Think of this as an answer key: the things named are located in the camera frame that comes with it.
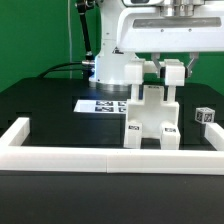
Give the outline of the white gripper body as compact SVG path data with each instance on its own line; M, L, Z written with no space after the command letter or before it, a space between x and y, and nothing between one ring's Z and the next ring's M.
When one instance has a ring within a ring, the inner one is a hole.
M123 52L224 51L224 1L206 1L189 17L163 17L161 9L128 7L119 16L117 47Z

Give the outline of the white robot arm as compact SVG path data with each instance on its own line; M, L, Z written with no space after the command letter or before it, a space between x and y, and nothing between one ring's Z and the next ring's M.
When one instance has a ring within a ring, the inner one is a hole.
M188 53L187 77L201 52L224 51L224 0L96 0L101 15L101 49L95 57L94 87L125 91L124 71L139 53L152 56L153 72L167 70L162 53Z

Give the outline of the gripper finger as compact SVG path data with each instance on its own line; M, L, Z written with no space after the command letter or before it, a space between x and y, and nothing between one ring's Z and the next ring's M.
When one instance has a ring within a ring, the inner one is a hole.
M185 77L186 78L189 78L191 76L192 69L199 59L199 53L198 52L191 52L189 54L189 57L190 57L190 61L187 64L186 69L185 69Z
M151 60L154 63L156 67L156 74L158 78L164 77L164 67L159 62L160 54L159 53L152 53L151 54Z

